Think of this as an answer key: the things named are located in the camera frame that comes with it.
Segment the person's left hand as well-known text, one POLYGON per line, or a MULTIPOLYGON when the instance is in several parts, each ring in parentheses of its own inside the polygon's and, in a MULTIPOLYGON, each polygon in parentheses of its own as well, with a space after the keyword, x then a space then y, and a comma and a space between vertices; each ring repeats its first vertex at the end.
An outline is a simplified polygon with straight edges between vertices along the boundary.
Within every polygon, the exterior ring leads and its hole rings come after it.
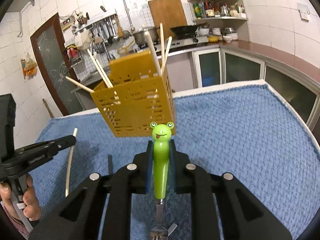
MULTIPOLYGON (((23 210, 25 217, 30 221, 36 221, 41 218, 41 208, 39 206, 39 201, 36 197, 35 190, 33 187, 33 179, 30 174, 26 176, 27 191, 23 195, 23 202, 26 207, 23 210)), ((12 218, 20 220, 14 206, 10 200, 11 198, 11 188, 7 183, 1 183, 1 199, 4 207, 6 208, 9 215, 12 218)))

